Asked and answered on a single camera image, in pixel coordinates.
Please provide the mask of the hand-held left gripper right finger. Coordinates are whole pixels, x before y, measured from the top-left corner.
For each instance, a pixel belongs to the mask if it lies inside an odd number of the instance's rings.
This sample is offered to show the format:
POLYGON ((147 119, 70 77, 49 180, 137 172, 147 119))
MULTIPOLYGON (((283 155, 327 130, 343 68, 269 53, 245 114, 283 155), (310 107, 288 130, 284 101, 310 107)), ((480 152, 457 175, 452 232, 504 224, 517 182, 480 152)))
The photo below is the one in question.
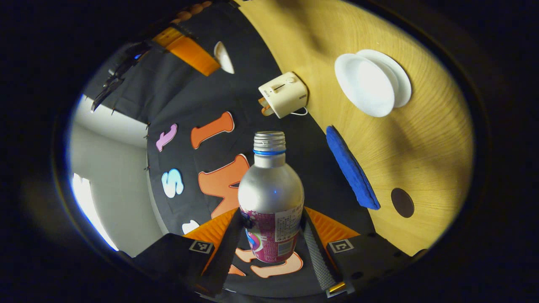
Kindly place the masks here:
POLYGON ((407 255, 375 232, 359 234, 308 207, 303 209, 300 228, 318 284, 328 298, 359 293, 427 253, 422 249, 407 255))

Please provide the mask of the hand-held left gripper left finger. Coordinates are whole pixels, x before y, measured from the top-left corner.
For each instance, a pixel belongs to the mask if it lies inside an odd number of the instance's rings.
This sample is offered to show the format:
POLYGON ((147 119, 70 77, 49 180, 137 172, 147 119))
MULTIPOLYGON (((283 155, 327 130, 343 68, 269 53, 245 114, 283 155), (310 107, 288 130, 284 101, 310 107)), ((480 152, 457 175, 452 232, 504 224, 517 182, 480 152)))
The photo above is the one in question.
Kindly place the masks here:
POLYGON ((244 229, 239 208, 211 219, 186 235, 168 233, 134 257, 121 259, 140 274, 165 286, 219 295, 244 229))

